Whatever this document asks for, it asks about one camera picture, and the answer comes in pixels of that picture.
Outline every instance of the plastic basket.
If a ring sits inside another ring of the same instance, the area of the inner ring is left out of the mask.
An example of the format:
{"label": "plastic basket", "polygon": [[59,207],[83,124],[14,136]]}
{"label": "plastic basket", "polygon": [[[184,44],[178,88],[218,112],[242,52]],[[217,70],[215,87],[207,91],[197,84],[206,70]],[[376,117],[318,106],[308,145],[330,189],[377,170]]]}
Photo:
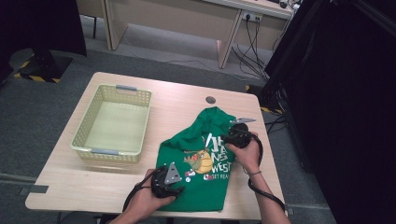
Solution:
{"label": "plastic basket", "polygon": [[151,94],[135,87],[100,85],[71,148],[82,159],[139,162]]}

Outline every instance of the power strip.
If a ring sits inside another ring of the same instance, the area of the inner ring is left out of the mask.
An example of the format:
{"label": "power strip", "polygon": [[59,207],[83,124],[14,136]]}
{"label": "power strip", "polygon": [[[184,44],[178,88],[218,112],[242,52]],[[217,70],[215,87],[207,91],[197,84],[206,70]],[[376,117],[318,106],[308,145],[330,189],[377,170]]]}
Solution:
{"label": "power strip", "polygon": [[242,17],[242,20],[247,21],[249,17],[249,21],[261,21],[262,20],[262,14],[257,13],[257,12],[251,12],[251,11],[245,11],[244,16]]}

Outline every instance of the table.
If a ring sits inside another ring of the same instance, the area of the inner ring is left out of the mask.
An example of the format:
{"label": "table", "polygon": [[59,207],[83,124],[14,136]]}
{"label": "table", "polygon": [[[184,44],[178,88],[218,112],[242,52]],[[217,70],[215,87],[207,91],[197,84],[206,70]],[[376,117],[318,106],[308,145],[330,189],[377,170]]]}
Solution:
{"label": "table", "polygon": [[[99,84],[122,84],[152,90],[148,127],[138,164],[116,165],[83,161],[70,143]],[[205,98],[212,96],[211,105]],[[96,73],[81,96],[43,171],[26,199],[35,210],[120,213],[124,200],[148,168],[154,168],[162,141],[189,127],[205,108],[218,106],[238,118],[254,118],[248,124],[263,144],[262,172],[273,193],[283,201],[262,112],[256,96],[139,77]],[[233,164],[224,209],[220,212],[156,212],[162,217],[209,217],[261,219],[255,194],[248,188],[248,176]]]}
{"label": "table", "polygon": [[[116,49],[128,24],[217,40],[219,67],[224,68],[233,43],[250,45],[240,25],[245,11],[262,14],[258,48],[272,49],[291,16],[290,8],[267,0],[102,0],[109,49]],[[251,22],[249,31],[256,32]]]}

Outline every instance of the hand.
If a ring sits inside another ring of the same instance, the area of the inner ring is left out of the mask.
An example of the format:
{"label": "hand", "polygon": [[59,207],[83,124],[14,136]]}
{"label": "hand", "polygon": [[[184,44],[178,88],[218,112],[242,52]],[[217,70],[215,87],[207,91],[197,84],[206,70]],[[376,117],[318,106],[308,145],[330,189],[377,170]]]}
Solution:
{"label": "hand", "polygon": [[111,224],[116,223],[136,223],[139,220],[149,217],[157,209],[165,206],[175,200],[176,197],[171,196],[167,198],[156,198],[151,192],[151,177],[143,184],[143,188],[139,190],[134,197],[129,201],[128,207],[125,211],[114,219]]}
{"label": "hand", "polygon": [[260,154],[259,144],[254,138],[250,139],[250,143],[245,148],[239,148],[233,144],[226,144],[225,146],[235,154],[236,161],[238,161],[248,173],[253,174],[260,171],[258,161]]}

